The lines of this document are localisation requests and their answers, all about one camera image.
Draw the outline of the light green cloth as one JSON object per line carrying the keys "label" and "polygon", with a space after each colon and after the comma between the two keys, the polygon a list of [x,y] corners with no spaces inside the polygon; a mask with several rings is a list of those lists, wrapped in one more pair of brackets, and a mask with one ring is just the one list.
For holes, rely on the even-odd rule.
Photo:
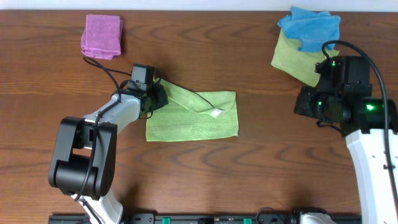
{"label": "light green cloth", "polygon": [[238,135],[234,91],[193,92],[158,79],[169,103],[146,122],[148,142],[223,139]]}

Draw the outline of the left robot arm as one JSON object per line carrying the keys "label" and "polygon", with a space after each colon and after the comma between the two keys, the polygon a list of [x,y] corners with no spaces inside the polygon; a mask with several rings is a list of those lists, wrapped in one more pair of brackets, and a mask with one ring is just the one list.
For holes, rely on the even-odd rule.
{"label": "left robot arm", "polygon": [[168,103],[160,80],[126,80],[100,109],[82,118],[67,116],[60,127],[49,170],[49,184],[82,205],[88,223],[122,223],[123,206],[111,190],[119,133],[142,115]]}

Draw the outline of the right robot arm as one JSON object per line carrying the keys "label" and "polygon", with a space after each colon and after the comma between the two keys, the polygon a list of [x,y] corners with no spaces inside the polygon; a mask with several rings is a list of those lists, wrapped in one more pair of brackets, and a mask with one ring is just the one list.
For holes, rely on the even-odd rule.
{"label": "right robot arm", "polygon": [[339,125],[355,168],[362,222],[397,223],[387,165],[387,156],[397,162],[394,102],[388,101],[386,119],[382,98],[372,96],[370,65],[363,57],[331,57],[316,63],[315,72],[318,84],[302,87],[294,112],[316,119],[319,127]]}

